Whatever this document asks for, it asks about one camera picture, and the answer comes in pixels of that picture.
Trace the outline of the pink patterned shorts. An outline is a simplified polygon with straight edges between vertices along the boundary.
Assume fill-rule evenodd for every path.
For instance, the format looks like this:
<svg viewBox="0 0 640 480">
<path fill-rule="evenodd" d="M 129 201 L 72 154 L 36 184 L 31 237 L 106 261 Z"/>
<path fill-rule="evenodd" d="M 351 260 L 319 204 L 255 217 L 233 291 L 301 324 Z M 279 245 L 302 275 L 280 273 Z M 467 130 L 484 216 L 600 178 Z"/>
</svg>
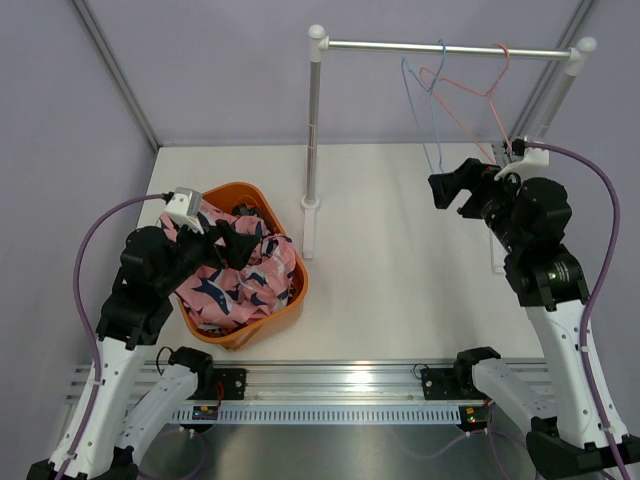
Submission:
<svg viewBox="0 0 640 480">
<path fill-rule="evenodd" d="M 241 270 L 203 266 L 175 291 L 198 330 L 230 335 L 287 306 L 297 264 L 293 241 L 272 232 L 259 214 L 234 216 L 203 203 L 202 225 L 222 220 L 233 230 L 255 235 L 259 243 Z"/>
</svg>

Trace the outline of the pink wire hanger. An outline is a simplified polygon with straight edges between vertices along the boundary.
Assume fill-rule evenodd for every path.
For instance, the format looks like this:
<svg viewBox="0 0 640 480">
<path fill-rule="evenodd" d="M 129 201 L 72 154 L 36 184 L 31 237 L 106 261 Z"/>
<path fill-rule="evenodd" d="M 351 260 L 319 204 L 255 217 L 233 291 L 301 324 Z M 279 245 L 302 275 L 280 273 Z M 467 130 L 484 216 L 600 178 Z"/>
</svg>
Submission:
<svg viewBox="0 0 640 480">
<path fill-rule="evenodd" d="M 490 163 L 496 164 L 497 161 L 495 159 L 495 155 L 490 153 L 484 146 L 481 145 L 481 141 L 479 140 L 477 135 L 472 131 L 472 129 L 469 126 L 467 126 L 464 123 L 464 121 L 446 103 L 445 98 L 438 93 L 437 89 L 441 84 L 443 84 L 446 87 L 454 88 L 456 92 L 460 92 L 462 95 L 468 95 L 469 97 L 476 97 L 478 99 L 482 99 L 488 106 L 490 113 L 492 115 L 492 118 L 494 120 L 494 123 L 497 126 L 502 139 L 507 144 L 507 150 L 510 150 L 511 141 L 508 138 L 504 124 L 496 109 L 496 106 L 494 103 L 494 93 L 498 88 L 498 86 L 500 85 L 505 74 L 508 72 L 510 68 L 511 54 L 509 53 L 509 50 L 505 44 L 503 43 L 492 44 L 493 47 L 498 48 L 499 51 L 501 52 L 501 55 L 504 57 L 504 64 L 499 74 L 497 75 L 497 77 L 493 80 L 493 82 L 486 89 L 478 90 L 442 75 L 442 70 L 444 69 L 444 66 L 446 63 L 445 61 L 446 45 L 444 44 L 443 41 L 441 41 L 441 45 L 443 47 L 443 54 L 442 54 L 441 62 L 440 62 L 440 65 L 438 66 L 438 69 L 432 70 L 426 66 L 422 66 L 419 68 L 419 71 L 418 71 L 419 81 L 423 86 L 426 87 L 427 94 L 429 96 L 429 108 L 430 108 L 430 113 L 432 114 L 434 134 L 437 134 L 439 132 L 437 128 L 435 107 L 433 106 L 433 101 L 436 101 L 437 104 L 450 117 L 450 119 L 461 129 L 462 132 L 466 134 L 468 139 L 479 149 L 482 155 Z"/>
</svg>

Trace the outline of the blue wire hanger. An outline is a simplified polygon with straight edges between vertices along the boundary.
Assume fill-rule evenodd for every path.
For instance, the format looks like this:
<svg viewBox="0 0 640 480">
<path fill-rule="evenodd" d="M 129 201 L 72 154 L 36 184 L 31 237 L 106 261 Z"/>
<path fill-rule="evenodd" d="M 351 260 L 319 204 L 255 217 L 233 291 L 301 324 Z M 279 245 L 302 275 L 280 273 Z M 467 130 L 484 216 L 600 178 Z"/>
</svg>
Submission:
<svg viewBox="0 0 640 480">
<path fill-rule="evenodd" d="M 440 76 L 443 67 L 446 63 L 446 43 L 443 39 L 438 40 L 438 44 L 442 47 L 440 63 L 436 69 L 436 73 L 432 75 L 432 79 L 425 83 L 416 69 L 413 68 L 411 62 L 402 57 L 400 61 L 400 71 L 405 89 L 406 97 L 408 100 L 409 108 L 411 111 L 416 132 L 418 133 L 420 144 L 423 149 L 423 153 L 427 162 L 430 173 L 443 173 L 444 172 L 444 156 L 442 150 L 442 142 L 440 139 L 439 124 L 436 115 L 435 108 L 435 89 L 440 80 Z M 420 93 L 423 97 L 424 106 L 428 108 L 429 116 L 431 119 L 431 130 L 427 131 L 425 115 L 417 107 L 414 99 L 414 94 Z M 437 162 L 434 162 L 430 155 L 428 144 L 430 141 L 435 142 L 435 148 L 437 152 Z"/>
</svg>

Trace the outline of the orange camouflage shorts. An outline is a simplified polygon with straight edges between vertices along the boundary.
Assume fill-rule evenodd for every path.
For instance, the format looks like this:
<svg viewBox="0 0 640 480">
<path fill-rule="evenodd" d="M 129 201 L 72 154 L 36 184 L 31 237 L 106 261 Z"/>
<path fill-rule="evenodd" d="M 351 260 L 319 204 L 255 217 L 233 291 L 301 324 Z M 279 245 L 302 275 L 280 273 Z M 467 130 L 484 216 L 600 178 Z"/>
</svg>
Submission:
<svg viewBox="0 0 640 480">
<path fill-rule="evenodd" d="M 257 217 L 263 218 L 259 206 L 250 197 L 242 198 L 233 208 L 231 213 L 236 217 Z"/>
</svg>

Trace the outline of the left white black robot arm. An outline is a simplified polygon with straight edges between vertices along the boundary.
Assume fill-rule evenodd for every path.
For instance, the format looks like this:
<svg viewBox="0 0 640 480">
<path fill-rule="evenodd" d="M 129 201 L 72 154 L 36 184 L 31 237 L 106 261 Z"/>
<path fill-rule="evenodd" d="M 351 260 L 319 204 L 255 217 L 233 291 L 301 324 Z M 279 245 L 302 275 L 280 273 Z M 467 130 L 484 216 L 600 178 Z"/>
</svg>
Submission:
<svg viewBox="0 0 640 480">
<path fill-rule="evenodd" d="M 196 233 L 182 226 L 170 240 L 156 226 L 132 232 L 112 292 L 89 331 L 97 355 L 68 430 L 51 456 L 30 467 L 30 479 L 134 479 L 149 446 L 181 403 L 208 396 L 213 359 L 178 348 L 160 380 L 133 410 L 131 390 L 172 313 L 170 297 L 201 266 L 242 269 L 258 237 L 217 221 Z"/>
</svg>

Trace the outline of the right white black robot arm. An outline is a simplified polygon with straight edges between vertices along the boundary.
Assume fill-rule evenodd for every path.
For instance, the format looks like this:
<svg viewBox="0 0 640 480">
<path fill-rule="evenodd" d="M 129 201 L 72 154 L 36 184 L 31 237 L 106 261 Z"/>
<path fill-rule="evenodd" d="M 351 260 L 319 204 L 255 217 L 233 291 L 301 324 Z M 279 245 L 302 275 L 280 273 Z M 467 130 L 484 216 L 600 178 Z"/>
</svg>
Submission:
<svg viewBox="0 0 640 480">
<path fill-rule="evenodd" d="M 524 434 L 529 457 L 546 479 L 638 462 L 639 439 L 618 415 L 599 364 L 587 312 L 592 294 L 562 243 L 572 215 L 565 188 L 547 178 L 501 177 L 498 166 L 474 158 L 428 182 L 438 209 L 468 191 L 459 215 L 484 221 L 505 249 L 505 276 L 544 353 L 554 399 L 537 395 L 488 347 L 458 354 L 457 392 L 492 400 Z"/>
</svg>

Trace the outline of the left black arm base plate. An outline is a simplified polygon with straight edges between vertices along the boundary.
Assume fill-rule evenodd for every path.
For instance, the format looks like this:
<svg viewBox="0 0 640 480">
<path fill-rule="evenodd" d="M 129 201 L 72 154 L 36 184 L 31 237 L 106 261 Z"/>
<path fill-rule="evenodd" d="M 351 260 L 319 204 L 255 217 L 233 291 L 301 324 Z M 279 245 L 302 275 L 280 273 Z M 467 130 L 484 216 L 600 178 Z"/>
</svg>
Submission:
<svg viewBox="0 0 640 480">
<path fill-rule="evenodd" d="M 204 377 L 204 386 L 199 393 L 201 399 L 240 401 L 245 399 L 247 370 L 244 368 L 214 368 Z"/>
</svg>

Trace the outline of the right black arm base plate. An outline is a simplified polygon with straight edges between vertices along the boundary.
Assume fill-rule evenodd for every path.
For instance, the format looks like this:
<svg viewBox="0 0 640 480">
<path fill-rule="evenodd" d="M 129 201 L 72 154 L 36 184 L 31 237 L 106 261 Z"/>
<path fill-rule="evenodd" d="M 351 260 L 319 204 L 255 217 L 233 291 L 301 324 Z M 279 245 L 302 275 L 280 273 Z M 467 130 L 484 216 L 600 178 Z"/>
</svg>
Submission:
<svg viewBox="0 0 640 480">
<path fill-rule="evenodd" d="M 509 377 L 483 371 L 479 365 L 419 369 L 425 400 L 480 401 L 501 398 L 509 389 Z"/>
</svg>

